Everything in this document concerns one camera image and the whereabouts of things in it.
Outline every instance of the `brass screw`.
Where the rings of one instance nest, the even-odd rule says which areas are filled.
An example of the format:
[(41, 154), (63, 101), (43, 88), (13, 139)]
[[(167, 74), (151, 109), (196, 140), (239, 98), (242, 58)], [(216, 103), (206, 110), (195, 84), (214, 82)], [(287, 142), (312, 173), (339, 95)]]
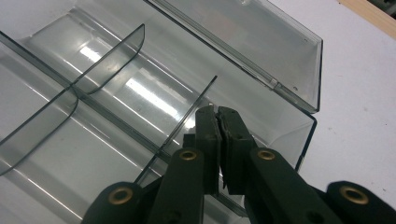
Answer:
[(179, 156), (184, 161), (192, 161), (197, 158), (197, 154), (190, 150), (182, 151)]
[(268, 150), (260, 150), (257, 153), (257, 156), (262, 158), (263, 160), (266, 160), (266, 161), (271, 161), (275, 158), (275, 154)]
[(347, 200), (357, 203), (357, 204), (367, 204), (369, 202), (369, 198), (367, 197), (366, 194), (361, 192), (358, 189), (349, 187), (349, 186), (343, 186), (340, 188), (340, 193), (343, 195), (344, 198)]
[(108, 195), (108, 201), (112, 204), (119, 205), (127, 203), (132, 199), (133, 195), (134, 192), (130, 188), (118, 187)]

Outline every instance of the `transparent lid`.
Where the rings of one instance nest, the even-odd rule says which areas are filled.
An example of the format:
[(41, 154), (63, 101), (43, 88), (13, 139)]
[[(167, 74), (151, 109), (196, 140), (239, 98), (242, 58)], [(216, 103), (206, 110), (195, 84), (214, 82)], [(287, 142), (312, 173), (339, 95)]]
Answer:
[(301, 109), (319, 110), (322, 40), (268, 1), (147, 0)]

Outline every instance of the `wooden edge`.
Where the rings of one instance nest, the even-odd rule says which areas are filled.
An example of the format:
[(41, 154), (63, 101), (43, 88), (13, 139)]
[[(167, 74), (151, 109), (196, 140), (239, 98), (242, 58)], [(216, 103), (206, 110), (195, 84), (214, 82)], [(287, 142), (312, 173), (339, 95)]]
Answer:
[(366, 0), (338, 0), (387, 35), (396, 39), (396, 20)]

